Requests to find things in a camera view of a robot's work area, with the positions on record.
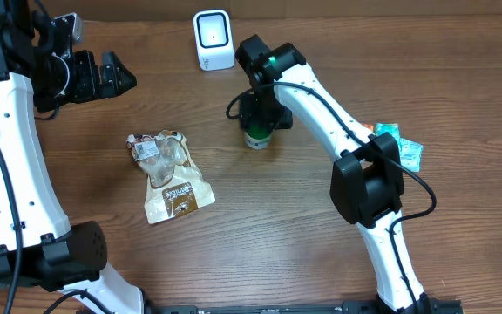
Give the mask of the green lid jar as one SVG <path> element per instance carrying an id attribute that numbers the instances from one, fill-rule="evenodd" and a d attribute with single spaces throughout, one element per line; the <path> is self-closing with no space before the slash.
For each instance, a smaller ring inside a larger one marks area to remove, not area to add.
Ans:
<path id="1" fill-rule="evenodd" d="M 261 150 L 268 147 L 271 139 L 272 133 L 260 126 L 250 126 L 244 131 L 245 143 L 255 150 Z"/>

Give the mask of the small orange snack packet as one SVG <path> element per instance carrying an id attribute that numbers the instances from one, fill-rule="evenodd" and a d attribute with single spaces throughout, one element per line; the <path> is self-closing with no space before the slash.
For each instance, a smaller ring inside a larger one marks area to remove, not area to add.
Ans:
<path id="1" fill-rule="evenodd" d="M 375 126 L 373 126 L 373 125 L 363 124 L 363 126 L 366 127 L 367 129 L 369 129 L 372 133 L 374 133 L 376 131 Z"/>

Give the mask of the brown beige cookie pouch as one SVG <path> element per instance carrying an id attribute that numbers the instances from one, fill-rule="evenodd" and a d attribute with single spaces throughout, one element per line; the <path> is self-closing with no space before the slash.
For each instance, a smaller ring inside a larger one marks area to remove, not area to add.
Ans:
<path id="1" fill-rule="evenodd" d="M 194 163 L 183 133 L 163 130 L 156 135 L 130 134 L 126 144 L 147 177 L 144 210 L 150 224 L 215 203 L 212 186 Z"/>

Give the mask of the small teal white packet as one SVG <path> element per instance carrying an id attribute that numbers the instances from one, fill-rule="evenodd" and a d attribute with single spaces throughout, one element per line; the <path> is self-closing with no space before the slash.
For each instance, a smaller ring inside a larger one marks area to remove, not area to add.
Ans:
<path id="1" fill-rule="evenodd" d="M 396 141 L 400 141 L 399 125 L 396 123 L 377 123 L 376 135 L 381 136 L 385 133 L 391 135 Z"/>

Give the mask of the teal tissue packet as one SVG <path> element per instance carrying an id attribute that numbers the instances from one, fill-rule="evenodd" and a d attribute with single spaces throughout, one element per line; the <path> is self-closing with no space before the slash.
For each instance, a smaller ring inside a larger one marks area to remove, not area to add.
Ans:
<path id="1" fill-rule="evenodd" d="M 424 146 L 405 138 L 399 140 L 399 145 L 401 164 L 413 173 L 419 172 Z"/>

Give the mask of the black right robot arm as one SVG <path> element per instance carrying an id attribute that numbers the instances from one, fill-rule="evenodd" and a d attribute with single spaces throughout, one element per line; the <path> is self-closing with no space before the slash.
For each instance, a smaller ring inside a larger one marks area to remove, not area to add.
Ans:
<path id="1" fill-rule="evenodd" d="M 247 144 L 266 145 L 273 131 L 291 128 L 298 118 L 333 164 L 330 199 L 363 237 L 376 272 L 378 312 L 430 312 L 402 232 L 400 197 L 409 171 L 400 163 L 398 142 L 350 116 L 292 44 L 271 50 L 253 35 L 240 43 L 235 58 L 251 85 L 234 99 L 234 119 Z"/>

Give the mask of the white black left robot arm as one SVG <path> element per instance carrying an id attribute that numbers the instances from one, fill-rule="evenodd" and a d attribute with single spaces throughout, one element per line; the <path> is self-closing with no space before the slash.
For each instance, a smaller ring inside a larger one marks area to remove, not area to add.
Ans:
<path id="1" fill-rule="evenodd" d="M 102 228 L 71 224 L 51 185 L 36 123 L 61 106 L 115 98 L 137 80 L 111 51 L 75 51 L 81 18 L 0 1 L 0 283 L 41 287 L 95 313 L 148 313 L 144 292 L 109 263 Z"/>

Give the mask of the white barcode scanner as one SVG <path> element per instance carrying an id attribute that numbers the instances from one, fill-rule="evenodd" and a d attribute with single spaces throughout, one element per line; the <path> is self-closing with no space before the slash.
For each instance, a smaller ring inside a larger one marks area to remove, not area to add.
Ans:
<path id="1" fill-rule="evenodd" d="M 224 10 L 204 10 L 193 17 L 200 68 L 217 71 L 234 66 L 234 43 L 229 15 Z"/>

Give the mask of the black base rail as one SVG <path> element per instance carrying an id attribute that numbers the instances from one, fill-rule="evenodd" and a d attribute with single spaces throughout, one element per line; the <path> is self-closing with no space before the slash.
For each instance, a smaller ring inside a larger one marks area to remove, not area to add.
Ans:
<path id="1" fill-rule="evenodd" d="M 461 302 L 423 298 L 418 302 L 418 311 L 413 306 L 400 313 L 463 314 Z M 159 314 L 377 314 L 391 313 L 381 301 L 343 301 L 341 304 L 306 304 L 198 308 L 194 305 L 154 307 Z"/>

